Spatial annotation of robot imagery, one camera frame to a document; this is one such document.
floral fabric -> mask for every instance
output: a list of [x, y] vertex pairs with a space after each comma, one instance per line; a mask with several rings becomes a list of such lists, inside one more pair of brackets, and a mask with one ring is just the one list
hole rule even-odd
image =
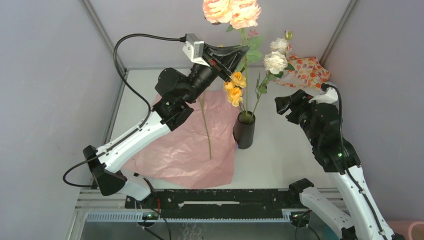
[[288, 70], [289, 74], [273, 81], [293, 88], [312, 87], [321, 88], [321, 84], [327, 82], [330, 78], [330, 72], [320, 65], [316, 57], [299, 57], [290, 55], [287, 62], [294, 67], [294, 70]]

peach flower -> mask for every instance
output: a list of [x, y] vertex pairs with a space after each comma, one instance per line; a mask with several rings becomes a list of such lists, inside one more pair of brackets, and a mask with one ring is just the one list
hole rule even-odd
[[230, 0], [203, 0], [204, 17], [213, 24], [228, 23], [233, 16], [230, 2]]
[[261, 7], [257, 0], [231, 0], [232, 18], [230, 24], [234, 29], [256, 27]]

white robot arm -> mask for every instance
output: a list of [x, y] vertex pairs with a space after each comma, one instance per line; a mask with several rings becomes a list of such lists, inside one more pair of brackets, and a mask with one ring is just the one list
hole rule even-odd
[[291, 110], [286, 115], [287, 120], [304, 131], [315, 159], [336, 184], [350, 215], [323, 197], [306, 178], [292, 183], [289, 191], [302, 205], [315, 212], [340, 239], [404, 240], [384, 220], [365, 182], [355, 149], [341, 134], [342, 118], [332, 104], [340, 95], [337, 88], [323, 84], [323, 90], [326, 92], [316, 97], [303, 90], [277, 97], [277, 113], [283, 115]]
[[140, 201], [150, 194], [151, 186], [145, 178], [125, 175], [121, 167], [151, 142], [183, 124], [193, 112], [187, 103], [194, 103], [217, 77], [230, 81], [231, 74], [249, 47], [215, 47], [190, 33], [185, 35], [182, 50], [194, 63], [191, 72], [185, 76], [174, 68], [166, 68], [160, 73], [155, 89], [162, 98], [153, 105], [147, 120], [141, 120], [103, 146], [84, 149], [84, 156], [90, 160], [88, 166], [102, 195], [122, 193]]
[[[183, 51], [194, 63], [191, 73], [185, 76], [173, 68], [164, 69], [155, 86], [162, 98], [153, 105], [147, 119], [103, 146], [88, 146], [83, 150], [85, 162], [102, 195], [122, 193], [139, 201], [146, 198], [153, 189], [150, 183], [145, 178], [123, 174], [121, 167], [151, 142], [183, 124], [193, 112], [187, 103], [194, 103], [217, 77], [230, 81], [248, 50], [247, 46], [210, 46], [196, 34], [187, 34]], [[291, 184], [289, 191], [341, 239], [404, 240], [385, 222], [365, 182], [355, 149], [339, 135], [341, 117], [332, 104], [338, 100], [337, 89], [326, 86], [323, 90], [325, 94], [316, 97], [303, 90], [277, 97], [277, 113], [282, 115], [291, 110], [286, 118], [303, 129], [315, 159], [336, 183], [350, 215], [324, 198], [305, 178]]]

pink wrapping paper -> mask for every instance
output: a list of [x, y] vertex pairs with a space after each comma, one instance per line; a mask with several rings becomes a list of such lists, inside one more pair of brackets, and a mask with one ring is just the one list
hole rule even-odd
[[206, 91], [204, 94], [204, 113], [212, 159], [209, 158], [208, 137], [200, 101], [197, 101], [189, 104], [194, 112], [184, 124], [149, 144], [123, 167], [188, 189], [230, 184], [234, 174], [236, 148], [233, 126], [239, 110], [228, 102], [225, 91]]

black vase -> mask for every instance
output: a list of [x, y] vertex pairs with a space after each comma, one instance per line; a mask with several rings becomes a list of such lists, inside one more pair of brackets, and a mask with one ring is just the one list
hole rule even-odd
[[256, 116], [253, 115], [253, 119], [251, 120], [252, 114], [251, 111], [248, 111], [246, 119], [245, 115], [240, 112], [235, 121], [234, 128], [232, 129], [232, 134], [234, 135], [239, 149], [248, 149], [253, 143]]

